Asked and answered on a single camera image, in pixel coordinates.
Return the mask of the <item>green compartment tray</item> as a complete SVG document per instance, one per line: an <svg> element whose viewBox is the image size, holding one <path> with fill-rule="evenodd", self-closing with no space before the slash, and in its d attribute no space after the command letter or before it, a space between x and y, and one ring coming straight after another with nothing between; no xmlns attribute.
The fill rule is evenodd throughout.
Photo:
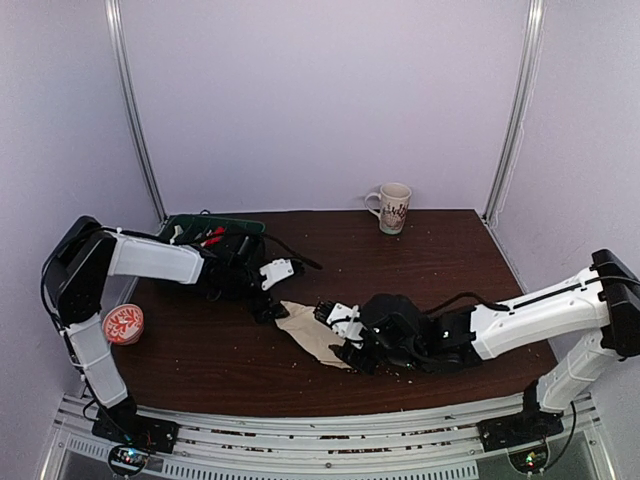
<svg viewBox="0 0 640 480"><path fill-rule="evenodd" d="M173 240L175 244L205 243L214 235L246 231L261 234L266 225L260 221L228 218L211 214L177 214L170 216L158 237L163 241Z"/></svg>

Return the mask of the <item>cream underwear navy trim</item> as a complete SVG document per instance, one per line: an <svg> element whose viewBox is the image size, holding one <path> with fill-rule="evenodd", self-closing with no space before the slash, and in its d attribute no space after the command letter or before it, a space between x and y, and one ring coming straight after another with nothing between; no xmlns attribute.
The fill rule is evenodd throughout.
<svg viewBox="0 0 640 480"><path fill-rule="evenodd" d="M289 334L303 350L322 365L350 369L350 366L340 360L331 349L332 346L342 346L344 340L315 319L313 307L289 301L282 301L281 304L288 315L275 321L280 330Z"/></svg>

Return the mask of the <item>white patterned ceramic mug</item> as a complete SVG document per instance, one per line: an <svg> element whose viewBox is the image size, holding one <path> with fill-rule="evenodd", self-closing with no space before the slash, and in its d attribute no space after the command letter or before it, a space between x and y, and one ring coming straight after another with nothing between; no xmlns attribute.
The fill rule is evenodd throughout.
<svg viewBox="0 0 640 480"><path fill-rule="evenodd" d="M390 182L379 187L364 197L364 207L377 217L379 229L387 235L398 235L402 232L412 190L402 183Z"/></svg>

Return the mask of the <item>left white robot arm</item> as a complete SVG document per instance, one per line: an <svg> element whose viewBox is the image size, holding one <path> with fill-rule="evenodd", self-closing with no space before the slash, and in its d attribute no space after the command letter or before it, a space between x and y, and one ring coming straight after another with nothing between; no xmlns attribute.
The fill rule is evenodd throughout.
<svg viewBox="0 0 640 480"><path fill-rule="evenodd" d="M81 216L45 261L41 300L74 368L93 396L95 424L123 444L137 442L148 421L121 376L103 330L104 289L114 277L169 282L214 299L243 301L258 323L284 314L272 288L294 276L291 258L265 256L264 229L238 222L160 234L108 227Z"/></svg>

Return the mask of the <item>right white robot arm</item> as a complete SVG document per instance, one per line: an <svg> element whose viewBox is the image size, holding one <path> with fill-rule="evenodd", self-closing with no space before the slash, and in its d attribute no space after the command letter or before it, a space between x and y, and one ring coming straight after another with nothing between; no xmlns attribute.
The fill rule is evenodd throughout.
<svg viewBox="0 0 640 480"><path fill-rule="evenodd" d="M574 276L520 297L474 304L451 300L420 310L408 297L376 294L362 306L319 303L316 320L342 339L336 356L366 374L380 363L426 373L456 373L516 348L573 331L583 337L525 391L513 419L519 440L535 440L576 395L615 361L639 353L639 278L608 249Z"/></svg>

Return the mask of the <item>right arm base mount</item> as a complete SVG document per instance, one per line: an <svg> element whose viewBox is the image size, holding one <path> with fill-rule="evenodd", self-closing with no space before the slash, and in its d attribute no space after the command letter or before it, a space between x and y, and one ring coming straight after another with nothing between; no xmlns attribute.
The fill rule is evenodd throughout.
<svg viewBox="0 0 640 480"><path fill-rule="evenodd" d="M564 431L562 416L544 412L519 412L477 424L485 452L541 441Z"/></svg>

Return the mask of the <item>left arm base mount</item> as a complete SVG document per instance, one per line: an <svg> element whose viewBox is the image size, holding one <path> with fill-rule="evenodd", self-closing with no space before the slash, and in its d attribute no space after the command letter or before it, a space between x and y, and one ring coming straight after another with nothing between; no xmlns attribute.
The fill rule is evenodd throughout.
<svg viewBox="0 0 640 480"><path fill-rule="evenodd" d="M173 421L137 417L133 427L122 429L108 420L98 420L91 432L96 437L151 453L171 454L178 437L179 425Z"/></svg>

